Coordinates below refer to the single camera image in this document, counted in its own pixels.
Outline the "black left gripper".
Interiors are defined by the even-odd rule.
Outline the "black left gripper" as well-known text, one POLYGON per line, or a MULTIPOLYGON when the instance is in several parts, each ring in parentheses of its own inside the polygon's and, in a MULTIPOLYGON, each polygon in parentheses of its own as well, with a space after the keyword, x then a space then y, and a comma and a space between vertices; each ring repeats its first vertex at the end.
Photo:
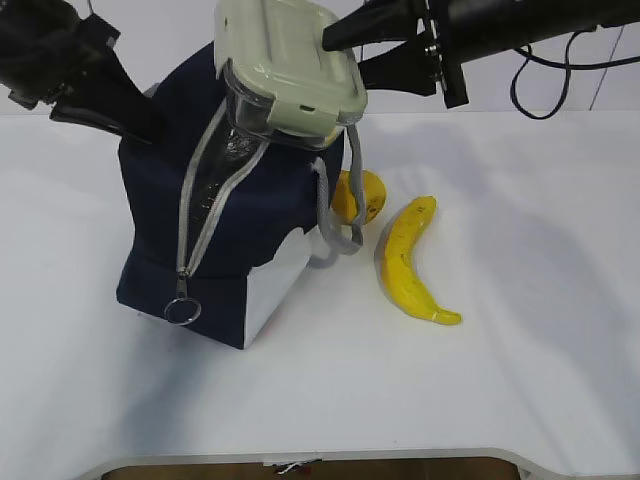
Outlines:
POLYGON ((143 94, 112 50, 121 32, 102 17, 76 13, 7 15, 8 97, 27 110, 53 103, 69 79, 87 65, 101 62, 102 96, 110 113, 58 102, 49 118, 146 143, 158 141, 165 119, 143 94))

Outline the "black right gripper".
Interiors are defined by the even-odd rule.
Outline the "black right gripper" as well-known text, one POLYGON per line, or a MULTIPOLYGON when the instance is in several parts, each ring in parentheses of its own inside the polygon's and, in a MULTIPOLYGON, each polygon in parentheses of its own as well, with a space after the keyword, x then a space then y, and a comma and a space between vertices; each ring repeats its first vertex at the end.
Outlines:
POLYGON ((469 103, 460 55, 454 50, 449 1, 375 0, 326 27, 325 51, 409 40, 358 63, 367 90, 428 97, 439 83, 447 108, 469 103), (417 32, 422 23, 424 30, 417 32))

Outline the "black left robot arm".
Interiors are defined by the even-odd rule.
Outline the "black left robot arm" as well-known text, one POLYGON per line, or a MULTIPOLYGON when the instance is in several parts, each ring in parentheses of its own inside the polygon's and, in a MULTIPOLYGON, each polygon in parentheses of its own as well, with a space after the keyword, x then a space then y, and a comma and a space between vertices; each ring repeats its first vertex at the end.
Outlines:
POLYGON ((120 35, 66 1, 3 1, 1 85, 24 109, 50 105, 53 121, 154 143, 166 121, 114 51, 120 35))

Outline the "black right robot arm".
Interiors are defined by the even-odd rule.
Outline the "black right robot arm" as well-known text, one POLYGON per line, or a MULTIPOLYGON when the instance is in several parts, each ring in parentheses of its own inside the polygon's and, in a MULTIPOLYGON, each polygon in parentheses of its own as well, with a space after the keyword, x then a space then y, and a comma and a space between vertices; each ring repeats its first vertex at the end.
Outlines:
POLYGON ((368 90, 468 102, 462 66, 552 37, 637 22, 636 1, 370 1, 326 27, 325 51, 397 42, 360 62, 368 90))

